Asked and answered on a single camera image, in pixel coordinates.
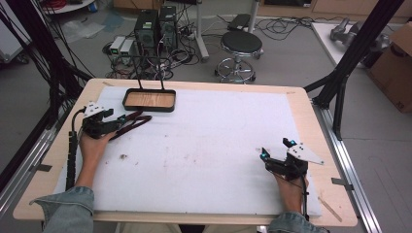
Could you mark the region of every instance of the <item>chair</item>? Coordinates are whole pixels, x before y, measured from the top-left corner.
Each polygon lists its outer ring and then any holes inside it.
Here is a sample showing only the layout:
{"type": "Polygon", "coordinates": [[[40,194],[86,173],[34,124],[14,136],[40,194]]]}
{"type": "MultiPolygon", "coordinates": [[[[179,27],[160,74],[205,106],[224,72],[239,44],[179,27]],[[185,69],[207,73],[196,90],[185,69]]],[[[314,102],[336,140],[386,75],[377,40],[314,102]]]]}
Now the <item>chair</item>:
{"type": "Polygon", "coordinates": [[[221,82],[253,82],[256,79],[254,68],[241,58],[255,56],[259,59],[261,40],[249,32],[230,31],[222,36],[221,46],[223,50],[234,55],[234,58],[226,58],[216,67],[215,75],[221,77],[221,82]]]}

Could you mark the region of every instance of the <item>person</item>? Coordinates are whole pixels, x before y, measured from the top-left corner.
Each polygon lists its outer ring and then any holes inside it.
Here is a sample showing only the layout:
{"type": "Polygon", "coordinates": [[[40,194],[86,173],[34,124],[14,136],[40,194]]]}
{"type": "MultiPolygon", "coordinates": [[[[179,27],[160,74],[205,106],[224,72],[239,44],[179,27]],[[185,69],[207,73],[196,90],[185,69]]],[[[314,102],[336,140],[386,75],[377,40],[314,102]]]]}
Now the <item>person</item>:
{"type": "MultiPolygon", "coordinates": [[[[40,197],[30,202],[30,205],[37,203],[43,209],[45,214],[45,233],[93,232],[94,194],[92,187],[94,174],[106,145],[114,136],[115,132],[96,140],[84,133],[80,140],[83,165],[75,186],[65,192],[40,197]]],[[[275,179],[279,185],[285,211],[272,220],[268,227],[268,232],[327,233],[327,230],[313,225],[301,214],[302,190],[300,180],[288,182],[282,176],[276,174],[275,179]]],[[[128,230],[139,229],[139,224],[128,224],[124,228],[128,228],[128,230]]],[[[228,232],[226,230],[221,229],[219,232],[228,232]]]]}

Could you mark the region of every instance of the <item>computer tower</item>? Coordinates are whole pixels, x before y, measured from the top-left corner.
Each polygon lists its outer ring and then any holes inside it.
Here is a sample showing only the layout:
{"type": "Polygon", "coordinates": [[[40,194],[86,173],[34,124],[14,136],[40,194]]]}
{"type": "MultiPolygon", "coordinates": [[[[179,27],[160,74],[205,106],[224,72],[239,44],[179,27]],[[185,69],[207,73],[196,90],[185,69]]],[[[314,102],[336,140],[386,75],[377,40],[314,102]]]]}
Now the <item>computer tower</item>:
{"type": "Polygon", "coordinates": [[[157,51],[161,50],[158,11],[140,10],[134,26],[134,34],[141,55],[157,55],[157,51]]]}
{"type": "Polygon", "coordinates": [[[163,47],[169,52],[178,48],[176,7],[163,6],[160,8],[160,28],[163,47]]]}

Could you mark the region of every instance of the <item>cardboard box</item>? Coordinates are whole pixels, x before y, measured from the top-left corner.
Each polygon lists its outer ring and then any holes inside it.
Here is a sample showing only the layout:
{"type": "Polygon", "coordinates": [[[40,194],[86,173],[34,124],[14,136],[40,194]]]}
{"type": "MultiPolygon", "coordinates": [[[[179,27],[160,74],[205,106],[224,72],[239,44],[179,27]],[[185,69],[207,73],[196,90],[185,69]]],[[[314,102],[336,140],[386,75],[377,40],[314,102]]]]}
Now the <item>cardboard box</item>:
{"type": "Polygon", "coordinates": [[[392,44],[375,62],[369,77],[402,113],[412,113],[412,22],[390,36],[392,44]]]}
{"type": "Polygon", "coordinates": [[[117,9],[137,12],[140,9],[159,10],[164,0],[114,0],[114,7],[117,9]]]}

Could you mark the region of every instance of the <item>denim jacket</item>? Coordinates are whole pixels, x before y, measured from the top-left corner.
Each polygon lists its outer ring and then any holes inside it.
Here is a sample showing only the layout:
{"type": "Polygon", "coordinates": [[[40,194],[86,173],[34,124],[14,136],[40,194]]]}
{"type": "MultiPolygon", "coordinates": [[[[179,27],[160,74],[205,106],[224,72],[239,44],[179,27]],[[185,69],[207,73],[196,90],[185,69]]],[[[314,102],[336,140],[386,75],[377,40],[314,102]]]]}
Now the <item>denim jacket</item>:
{"type": "MultiPolygon", "coordinates": [[[[84,186],[75,186],[63,193],[37,198],[30,202],[39,204],[45,213],[45,233],[93,232],[93,191],[84,186]]],[[[285,212],[269,225],[270,233],[307,232],[327,233],[324,228],[306,221],[296,212],[285,212]]]]}

